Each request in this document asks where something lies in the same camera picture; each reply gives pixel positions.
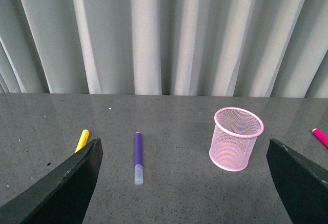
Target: mesh cup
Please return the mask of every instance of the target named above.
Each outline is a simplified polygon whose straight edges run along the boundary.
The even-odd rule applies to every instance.
[[[264,125],[253,113],[234,107],[215,113],[210,158],[222,169],[240,171],[247,167],[257,137]]]

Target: speckled granite surface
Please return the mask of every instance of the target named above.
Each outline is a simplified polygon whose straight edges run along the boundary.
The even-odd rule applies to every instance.
[[[228,106],[265,126],[237,173],[209,158],[214,113]],[[327,124],[328,99],[0,94],[0,205],[66,160],[89,129],[104,157],[84,223],[291,223],[265,157],[269,137],[328,169],[328,149],[311,134],[328,133]],[[134,184],[136,131],[142,186]]]

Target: marker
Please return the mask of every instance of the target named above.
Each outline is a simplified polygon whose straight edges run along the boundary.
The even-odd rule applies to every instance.
[[[312,133],[328,148],[328,138],[319,129],[315,128]]]
[[[75,153],[78,152],[80,149],[83,148],[83,146],[85,146],[87,144],[89,134],[90,133],[89,133],[89,131],[87,129],[84,129],[82,131],[82,134],[81,134],[80,140],[79,140],[79,142],[77,144]]]
[[[144,182],[144,176],[142,174],[141,133],[135,133],[134,144],[134,183],[136,185],[141,185]]]

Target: pink marker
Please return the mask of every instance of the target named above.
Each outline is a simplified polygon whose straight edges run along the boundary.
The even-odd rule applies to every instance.
[[[312,133],[328,148],[328,138],[319,129],[315,128]]]

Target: purple marker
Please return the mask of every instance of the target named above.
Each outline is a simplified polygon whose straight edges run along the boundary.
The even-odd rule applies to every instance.
[[[134,135],[134,183],[141,185],[144,182],[144,176],[142,174],[142,143],[141,133],[136,132]]]

